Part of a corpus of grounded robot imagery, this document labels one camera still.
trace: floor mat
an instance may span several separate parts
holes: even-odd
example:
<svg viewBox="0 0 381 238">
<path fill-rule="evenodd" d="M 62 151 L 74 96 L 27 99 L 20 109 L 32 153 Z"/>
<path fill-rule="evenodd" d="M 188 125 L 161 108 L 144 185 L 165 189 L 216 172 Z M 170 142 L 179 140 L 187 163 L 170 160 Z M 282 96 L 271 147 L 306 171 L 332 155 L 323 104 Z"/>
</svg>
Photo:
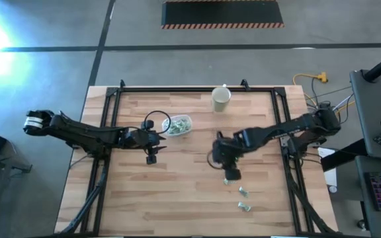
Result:
<svg viewBox="0 0 381 238">
<path fill-rule="evenodd" d="M 163 4 L 162 29 L 282 27 L 275 0 L 172 0 Z"/>
</svg>

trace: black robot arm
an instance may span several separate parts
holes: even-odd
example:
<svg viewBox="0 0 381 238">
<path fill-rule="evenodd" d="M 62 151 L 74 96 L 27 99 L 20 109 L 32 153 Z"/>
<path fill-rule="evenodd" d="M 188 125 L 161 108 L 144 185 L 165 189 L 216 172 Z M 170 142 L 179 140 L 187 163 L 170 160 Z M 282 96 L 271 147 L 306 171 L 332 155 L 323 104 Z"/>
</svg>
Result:
<svg viewBox="0 0 381 238">
<path fill-rule="evenodd" d="M 330 106 L 321 104 L 313 114 L 303 114 L 268 128 L 246 128 L 234 133 L 233 138 L 225 138 L 218 132 L 217 139 L 212 144 L 212 157 L 214 162 L 222 165 L 226 179 L 239 180 L 241 174 L 236 161 L 244 153 L 255 151 L 272 139 L 304 131 L 299 137 L 290 138 L 288 143 L 288 154 L 295 156 L 305 152 L 313 142 L 325 142 L 326 136 L 335 135 L 340 129 L 339 121 Z"/>
<path fill-rule="evenodd" d="M 107 149 L 143 149 L 147 153 L 147 164 L 157 162 L 155 154 L 160 149 L 161 137 L 153 128 L 153 122 L 142 122 L 141 128 L 99 128 L 76 122 L 64 113 L 54 114 L 50 110 L 29 111 L 23 130 L 32 136 L 54 136 L 64 140 L 70 147 L 78 145 L 89 155 L 103 158 Z"/>
</svg>

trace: paper cup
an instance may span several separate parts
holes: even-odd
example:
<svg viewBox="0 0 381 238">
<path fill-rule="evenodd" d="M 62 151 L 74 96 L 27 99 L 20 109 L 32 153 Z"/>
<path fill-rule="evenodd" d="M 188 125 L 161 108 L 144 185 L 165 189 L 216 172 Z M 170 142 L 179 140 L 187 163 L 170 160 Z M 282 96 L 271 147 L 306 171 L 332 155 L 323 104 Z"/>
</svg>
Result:
<svg viewBox="0 0 381 238">
<path fill-rule="evenodd" d="M 211 105 L 214 112 L 222 112 L 229 104 L 232 93 L 223 85 L 223 87 L 216 87 L 211 93 Z"/>
</svg>

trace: wooden tabletop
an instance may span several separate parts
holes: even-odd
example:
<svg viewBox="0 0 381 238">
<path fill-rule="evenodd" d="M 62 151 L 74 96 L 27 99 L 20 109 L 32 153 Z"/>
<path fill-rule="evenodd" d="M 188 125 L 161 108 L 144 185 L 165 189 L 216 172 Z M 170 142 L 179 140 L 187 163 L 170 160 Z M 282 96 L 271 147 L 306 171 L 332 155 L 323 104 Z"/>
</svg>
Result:
<svg viewBox="0 0 381 238">
<path fill-rule="evenodd" d="M 307 112 L 301 86 L 285 87 L 291 117 Z M 89 88 L 83 123 L 99 126 L 105 91 L 106 87 Z M 193 128 L 180 137 L 166 136 L 161 143 L 167 148 L 158 153 L 154 165 L 146 165 L 141 150 L 113 151 L 100 235 L 294 235 L 278 140 L 245 154 L 238 163 L 242 179 L 232 185 L 223 183 L 223 170 L 212 169 L 206 162 L 218 130 L 231 136 L 243 128 L 275 124 L 270 94 L 232 93 L 223 113 L 213 113 L 210 103 L 210 93 L 122 93 L 117 126 L 140 126 L 148 112 L 163 110 L 170 116 L 189 115 Z M 153 114 L 150 119 L 161 131 L 165 116 Z M 75 151 L 72 162 L 84 155 Z M 92 159 L 84 159 L 70 169 L 55 232 L 65 228 L 82 207 L 91 164 Z M 306 161 L 302 168 L 310 202 L 328 226 L 337 230 L 321 165 Z M 238 192 L 240 186 L 249 191 L 249 197 Z M 238 202 L 251 206 L 251 211 L 240 210 Z M 298 210 L 304 224 L 300 205 Z"/>
</svg>

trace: clear plastic container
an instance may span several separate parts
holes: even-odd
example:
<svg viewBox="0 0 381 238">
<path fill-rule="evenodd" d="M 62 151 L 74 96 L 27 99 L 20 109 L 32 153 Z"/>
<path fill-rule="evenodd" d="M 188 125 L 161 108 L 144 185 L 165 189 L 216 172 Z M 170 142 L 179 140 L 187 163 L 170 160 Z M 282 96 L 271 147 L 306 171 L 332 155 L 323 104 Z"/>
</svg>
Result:
<svg viewBox="0 0 381 238">
<path fill-rule="evenodd" d="M 169 126 L 169 119 L 162 123 L 163 131 Z M 165 133 L 167 136 L 181 136 L 192 130 L 192 119 L 188 115 L 179 115 L 171 117 L 171 125 Z"/>
</svg>

